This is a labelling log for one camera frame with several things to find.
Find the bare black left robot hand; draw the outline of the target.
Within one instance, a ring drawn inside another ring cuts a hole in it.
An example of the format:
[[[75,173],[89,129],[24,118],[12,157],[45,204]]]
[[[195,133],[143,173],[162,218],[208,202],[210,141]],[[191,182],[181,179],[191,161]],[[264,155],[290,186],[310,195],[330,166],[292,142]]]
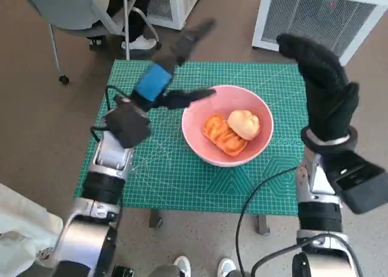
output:
[[[212,88],[197,89],[192,92],[167,88],[173,80],[175,69],[186,63],[200,40],[214,28],[214,19],[205,19],[200,24],[183,31],[178,40],[170,46],[164,56],[158,56],[146,70],[130,94],[130,99],[147,112],[152,108],[166,107],[169,110],[187,108],[191,103],[212,96]]]

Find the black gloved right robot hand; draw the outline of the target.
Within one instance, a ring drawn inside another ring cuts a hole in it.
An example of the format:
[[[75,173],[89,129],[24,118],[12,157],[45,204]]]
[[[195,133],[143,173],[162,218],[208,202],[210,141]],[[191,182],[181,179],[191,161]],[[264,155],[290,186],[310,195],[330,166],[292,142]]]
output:
[[[279,52],[298,64],[306,86],[309,128],[321,141],[333,141],[349,133],[359,104],[359,84],[350,82],[338,57],[309,38],[281,34]]]

